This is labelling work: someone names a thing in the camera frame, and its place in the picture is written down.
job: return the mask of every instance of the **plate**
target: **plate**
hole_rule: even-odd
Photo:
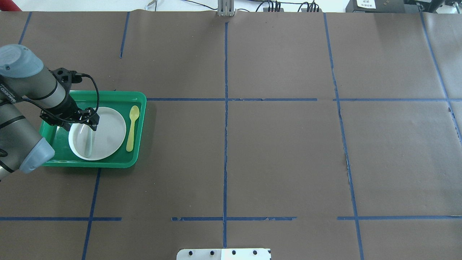
[[[72,152],[87,161],[101,160],[115,153],[127,132],[125,120],[116,110],[100,107],[98,115],[96,131],[92,131],[86,124],[72,124],[69,131],[68,140]]]

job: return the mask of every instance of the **spoon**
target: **spoon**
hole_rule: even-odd
[[[127,140],[127,152],[133,151],[133,143],[135,141],[135,121],[140,117],[140,109],[137,106],[132,106],[130,109],[130,131]]]

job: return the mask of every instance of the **green tray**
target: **green tray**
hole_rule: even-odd
[[[70,95],[77,105],[84,109],[96,106],[95,91],[71,90]],[[120,148],[111,156],[98,161],[86,161],[78,158],[69,147],[69,133],[61,127],[50,126],[42,121],[40,134],[48,141],[55,150],[55,156],[44,163],[44,166],[55,167],[104,167],[104,168],[128,168],[135,164],[140,150],[141,131],[143,129],[144,115],[146,111],[146,96],[141,92],[127,91],[100,91],[99,106],[106,106],[117,110],[126,122],[127,133]],[[137,105],[140,109],[140,118],[135,123],[135,141],[133,151],[127,152],[128,130],[130,127],[130,109]]]

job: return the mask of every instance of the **gray robot arm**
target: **gray robot arm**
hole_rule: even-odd
[[[15,103],[28,101],[39,106],[44,121],[67,131],[70,123],[88,124],[96,130],[99,121],[96,111],[92,108],[81,110],[69,95],[70,78],[75,75],[82,76],[63,68],[58,69],[56,75],[52,74],[22,45],[0,48],[0,179],[18,169],[29,173],[55,155]]]

